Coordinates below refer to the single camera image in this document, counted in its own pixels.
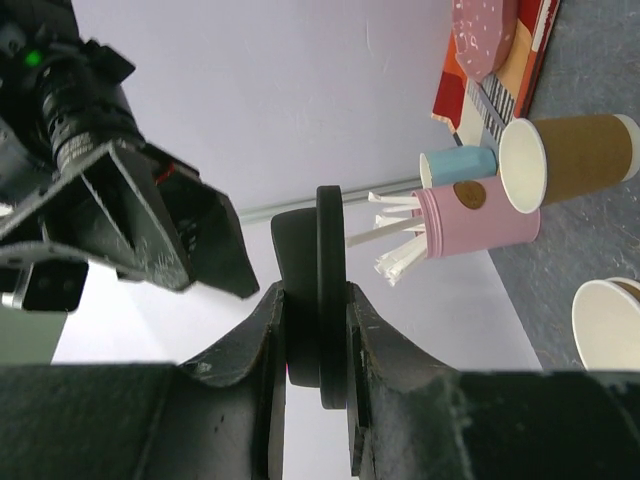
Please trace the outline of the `brown paper cup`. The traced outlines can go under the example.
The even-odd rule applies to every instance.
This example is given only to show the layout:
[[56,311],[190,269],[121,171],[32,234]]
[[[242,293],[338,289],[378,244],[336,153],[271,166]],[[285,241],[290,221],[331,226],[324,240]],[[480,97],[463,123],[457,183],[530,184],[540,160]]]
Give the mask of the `brown paper cup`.
[[623,114],[518,118],[503,130],[498,160],[512,206],[532,213],[638,174],[639,124]]
[[639,370],[639,282],[622,277],[581,285],[572,303],[572,329],[588,370]]

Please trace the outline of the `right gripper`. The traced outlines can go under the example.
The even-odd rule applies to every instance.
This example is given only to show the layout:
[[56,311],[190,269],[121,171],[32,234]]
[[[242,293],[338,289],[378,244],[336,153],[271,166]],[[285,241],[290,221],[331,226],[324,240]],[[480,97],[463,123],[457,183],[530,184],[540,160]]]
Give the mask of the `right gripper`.
[[[18,204],[2,266],[85,260],[171,291],[194,282],[163,200],[193,207],[199,174],[144,139],[122,88],[134,70],[81,38],[71,2],[2,2],[1,201]],[[108,142],[142,155],[97,149]]]

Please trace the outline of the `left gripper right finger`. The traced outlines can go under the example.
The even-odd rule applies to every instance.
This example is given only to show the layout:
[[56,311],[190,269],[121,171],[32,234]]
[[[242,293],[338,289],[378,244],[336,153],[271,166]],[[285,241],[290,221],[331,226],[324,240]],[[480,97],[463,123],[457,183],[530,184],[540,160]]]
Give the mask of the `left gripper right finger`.
[[637,374],[458,371],[387,323],[357,285],[348,292],[353,476],[638,477]]

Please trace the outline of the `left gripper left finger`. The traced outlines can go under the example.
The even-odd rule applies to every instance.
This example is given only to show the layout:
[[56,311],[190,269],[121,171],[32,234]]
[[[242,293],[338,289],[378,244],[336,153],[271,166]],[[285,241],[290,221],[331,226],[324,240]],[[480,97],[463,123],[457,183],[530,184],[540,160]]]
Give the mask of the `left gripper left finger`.
[[192,359],[5,367],[5,479],[279,479],[284,291]]

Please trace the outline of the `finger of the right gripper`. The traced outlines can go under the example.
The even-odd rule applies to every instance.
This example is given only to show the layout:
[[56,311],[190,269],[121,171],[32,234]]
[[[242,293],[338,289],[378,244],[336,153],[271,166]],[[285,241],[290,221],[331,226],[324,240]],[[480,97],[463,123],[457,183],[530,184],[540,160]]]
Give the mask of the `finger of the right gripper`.
[[195,280],[247,299],[259,283],[229,197],[202,181],[191,165],[147,144],[153,177],[186,250]]

